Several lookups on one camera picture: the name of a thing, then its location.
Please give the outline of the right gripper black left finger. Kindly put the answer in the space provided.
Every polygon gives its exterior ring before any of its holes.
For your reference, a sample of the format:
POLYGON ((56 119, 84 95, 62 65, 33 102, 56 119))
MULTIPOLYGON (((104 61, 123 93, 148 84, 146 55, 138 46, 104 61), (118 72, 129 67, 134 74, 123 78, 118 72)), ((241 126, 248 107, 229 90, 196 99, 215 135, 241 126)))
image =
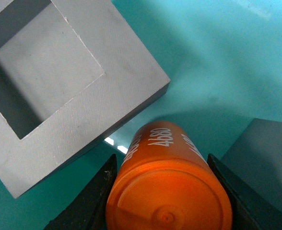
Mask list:
POLYGON ((113 154, 75 199, 51 220, 45 229, 100 230, 105 222, 106 203, 117 172, 117 157, 113 154))

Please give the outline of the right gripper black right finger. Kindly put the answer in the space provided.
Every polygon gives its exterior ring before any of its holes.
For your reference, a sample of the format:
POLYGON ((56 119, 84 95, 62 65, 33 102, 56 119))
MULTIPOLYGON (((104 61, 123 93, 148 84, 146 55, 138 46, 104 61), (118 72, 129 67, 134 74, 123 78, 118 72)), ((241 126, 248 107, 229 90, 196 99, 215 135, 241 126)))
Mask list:
POLYGON ((234 230, 282 230, 282 212, 257 194, 214 155, 207 163, 225 189, 233 211, 234 230))

